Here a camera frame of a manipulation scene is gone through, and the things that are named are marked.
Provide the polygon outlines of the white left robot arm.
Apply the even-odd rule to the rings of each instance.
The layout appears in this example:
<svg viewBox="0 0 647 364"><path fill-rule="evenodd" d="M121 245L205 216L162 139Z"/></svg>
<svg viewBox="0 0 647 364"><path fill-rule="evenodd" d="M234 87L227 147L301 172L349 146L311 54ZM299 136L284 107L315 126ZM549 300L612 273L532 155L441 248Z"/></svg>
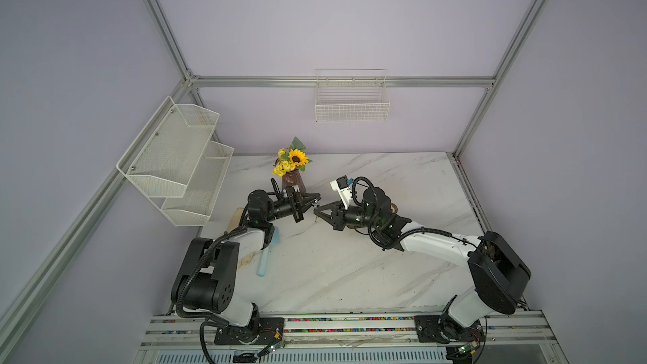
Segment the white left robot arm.
<svg viewBox="0 0 647 364"><path fill-rule="evenodd" d="M283 342L285 321L264 320L259 307L235 292L239 261L244 254L267 252L275 237L273 222L303 214L315 206L321 195L289 187L267 192L255 190L248 196L239 225L216 239L196 238L190 242L171 290L171 303L182 319L201 319L198 330L203 356L213 363L205 329L213 328L216 345L259 345L260 352L247 352L239 362L258 362Z"/></svg>

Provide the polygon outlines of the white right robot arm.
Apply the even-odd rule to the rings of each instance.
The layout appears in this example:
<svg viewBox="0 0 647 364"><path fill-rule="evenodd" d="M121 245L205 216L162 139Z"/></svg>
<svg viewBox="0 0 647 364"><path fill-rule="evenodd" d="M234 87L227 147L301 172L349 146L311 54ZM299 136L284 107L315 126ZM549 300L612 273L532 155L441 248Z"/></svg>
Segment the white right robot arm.
<svg viewBox="0 0 647 364"><path fill-rule="evenodd" d="M331 186L340 199L315 207L313 213L336 231L366 229L383 251L429 255L470 274L471 286L452 297L441 313L416 317L421 341L480 344L488 315L512 315L522 306L532 273L500 234L463 235L425 227L399 215L386 193L363 176L342 176Z"/></svg>

